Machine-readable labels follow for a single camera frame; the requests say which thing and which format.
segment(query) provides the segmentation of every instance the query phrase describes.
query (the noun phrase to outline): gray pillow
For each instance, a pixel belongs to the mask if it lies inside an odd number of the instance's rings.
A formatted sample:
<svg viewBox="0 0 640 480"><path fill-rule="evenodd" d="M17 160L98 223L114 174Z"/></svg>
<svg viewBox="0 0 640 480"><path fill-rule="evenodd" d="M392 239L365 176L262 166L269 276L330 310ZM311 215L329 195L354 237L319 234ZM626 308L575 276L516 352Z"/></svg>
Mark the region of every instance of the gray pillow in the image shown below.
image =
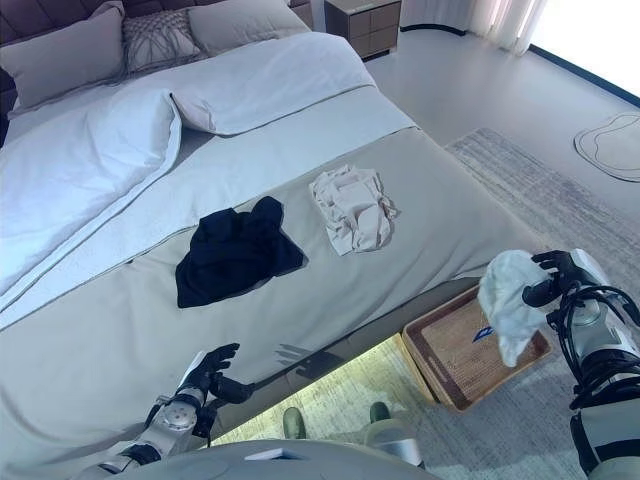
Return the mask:
<svg viewBox="0 0 640 480"><path fill-rule="evenodd" d="M285 0L226 0L188 10L193 37L211 57L248 43L309 31Z"/></svg>
<svg viewBox="0 0 640 480"><path fill-rule="evenodd" d="M201 53L191 37L186 10L126 18L122 31L130 73L180 65Z"/></svg>
<svg viewBox="0 0 640 480"><path fill-rule="evenodd" d="M61 30L2 47L0 66L13 77L21 107L119 74L122 11L109 8Z"/></svg>

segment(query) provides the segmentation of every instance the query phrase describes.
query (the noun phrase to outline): nightstand drawer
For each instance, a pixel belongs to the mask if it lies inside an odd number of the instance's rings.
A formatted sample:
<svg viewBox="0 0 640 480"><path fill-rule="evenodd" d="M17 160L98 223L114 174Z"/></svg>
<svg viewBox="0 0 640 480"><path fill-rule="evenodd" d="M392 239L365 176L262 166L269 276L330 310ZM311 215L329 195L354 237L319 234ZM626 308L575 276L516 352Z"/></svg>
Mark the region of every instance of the nightstand drawer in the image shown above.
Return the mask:
<svg viewBox="0 0 640 480"><path fill-rule="evenodd" d="M361 37L371 31L371 13L362 12L349 17L349 38Z"/></svg>
<svg viewBox="0 0 640 480"><path fill-rule="evenodd" d="M369 55L369 37L370 35L363 35L349 39L349 43L361 57L367 57Z"/></svg>
<svg viewBox="0 0 640 480"><path fill-rule="evenodd" d="M369 36L369 51L371 53L380 52L382 50L389 50L396 46L396 40L398 38L398 27L393 26L372 32Z"/></svg>
<svg viewBox="0 0 640 480"><path fill-rule="evenodd" d="M400 3L371 10L371 31L393 27L400 23Z"/></svg>

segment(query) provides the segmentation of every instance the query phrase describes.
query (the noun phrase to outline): patterned pillow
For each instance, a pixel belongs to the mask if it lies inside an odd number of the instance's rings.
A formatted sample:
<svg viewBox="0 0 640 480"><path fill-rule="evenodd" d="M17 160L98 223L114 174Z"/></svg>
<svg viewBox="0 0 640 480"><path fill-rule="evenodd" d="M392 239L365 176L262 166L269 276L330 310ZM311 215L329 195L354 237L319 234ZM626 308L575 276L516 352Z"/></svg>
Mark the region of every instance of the patterned pillow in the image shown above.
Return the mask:
<svg viewBox="0 0 640 480"><path fill-rule="evenodd" d="M186 10L126 18L122 32L129 73L181 65L201 53L191 37Z"/></svg>

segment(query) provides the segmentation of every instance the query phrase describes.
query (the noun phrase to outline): shoe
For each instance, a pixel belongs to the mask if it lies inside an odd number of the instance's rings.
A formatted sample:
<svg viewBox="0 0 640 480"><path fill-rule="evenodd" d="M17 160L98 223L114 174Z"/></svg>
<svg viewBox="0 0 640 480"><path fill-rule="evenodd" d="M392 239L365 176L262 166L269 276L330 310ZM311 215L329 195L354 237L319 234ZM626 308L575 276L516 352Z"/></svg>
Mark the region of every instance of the shoe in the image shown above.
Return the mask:
<svg viewBox="0 0 640 480"><path fill-rule="evenodd" d="M371 405L369 409L369 419L371 423L378 422L380 420L388 420L391 418L389 408L383 402L376 402Z"/></svg>
<svg viewBox="0 0 640 480"><path fill-rule="evenodd" d="M289 407L282 416L284 438L289 440L301 440L307 438L307 429L304 426L302 413L296 407Z"/></svg>

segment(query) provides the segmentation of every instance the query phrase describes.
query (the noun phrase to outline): white duvet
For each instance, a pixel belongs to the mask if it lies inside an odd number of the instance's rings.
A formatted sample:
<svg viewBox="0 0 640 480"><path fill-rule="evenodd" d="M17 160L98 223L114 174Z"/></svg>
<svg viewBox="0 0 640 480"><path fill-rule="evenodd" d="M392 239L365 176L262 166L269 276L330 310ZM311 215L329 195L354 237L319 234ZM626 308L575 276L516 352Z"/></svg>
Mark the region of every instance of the white duvet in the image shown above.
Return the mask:
<svg viewBox="0 0 640 480"><path fill-rule="evenodd" d="M0 151L0 293L6 305L173 165L167 90L125 89Z"/></svg>
<svg viewBox="0 0 640 480"><path fill-rule="evenodd" d="M345 40L312 32L158 72L18 137L0 160L0 311L171 169L181 127L171 96L190 123L196 108L206 114L205 129L231 135L368 85L373 80ZM148 221L144 211L136 215L129 222ZM137 245L157 243L138 230ZM110 256L97 273L125 260ZM0 328L18 319L2 314Z"/></svg>

